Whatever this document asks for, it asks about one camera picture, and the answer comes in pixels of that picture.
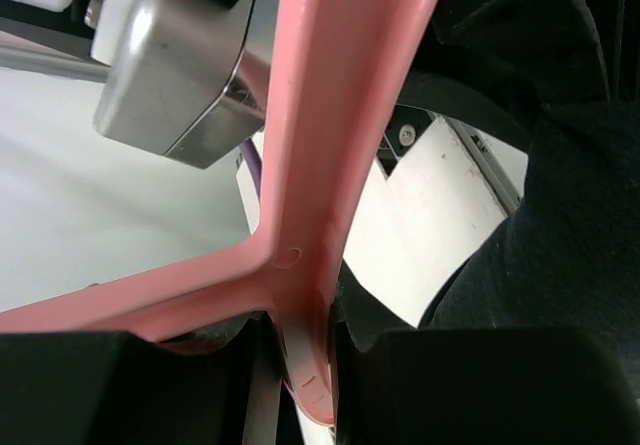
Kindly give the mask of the pink hanger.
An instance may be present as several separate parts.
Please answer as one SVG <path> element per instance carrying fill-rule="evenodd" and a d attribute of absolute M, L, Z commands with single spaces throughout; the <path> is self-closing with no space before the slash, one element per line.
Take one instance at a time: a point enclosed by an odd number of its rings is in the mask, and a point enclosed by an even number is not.
<path fill-rule="evenodd" d="M 163 341 L 264 310 L 296 403 L 333 424 L 327 332 L 343 251 L 437 1 L 280 0 L 256 231 L 227 249 L 6 311 L 2 330 L 127 330 Z"/>

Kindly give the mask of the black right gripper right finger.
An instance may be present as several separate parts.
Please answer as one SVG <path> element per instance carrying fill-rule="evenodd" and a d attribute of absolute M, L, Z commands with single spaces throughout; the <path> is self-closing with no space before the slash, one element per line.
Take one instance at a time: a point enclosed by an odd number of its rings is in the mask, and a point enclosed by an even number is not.
<path fill-rule="evenodd" d="M 418 330 L 340 271 L 340 444 L 635 444 L 639 409 L 610 346 L 570 329 Z"/>

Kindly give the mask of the black trousers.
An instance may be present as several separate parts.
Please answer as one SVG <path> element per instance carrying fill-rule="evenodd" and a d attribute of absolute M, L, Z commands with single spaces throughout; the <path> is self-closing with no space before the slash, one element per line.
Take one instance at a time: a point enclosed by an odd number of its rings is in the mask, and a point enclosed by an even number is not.
<path fill-rule="evenodd" d="M 439 0 L 401 95 L 528 158 L 517 210 L 425 311 L 432 329 L 639 341 L 639 0 Z"/>

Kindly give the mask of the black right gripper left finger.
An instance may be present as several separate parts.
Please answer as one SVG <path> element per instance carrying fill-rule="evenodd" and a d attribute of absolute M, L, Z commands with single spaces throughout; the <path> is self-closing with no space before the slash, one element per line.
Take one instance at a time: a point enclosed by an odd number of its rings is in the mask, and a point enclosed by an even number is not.
<path fill-rule="evenodd" d="M 1 337 L 4 444 L 249 444 L 275 440 L 272 323 L 252 314 L 217 348 L 123 331 Z"/>

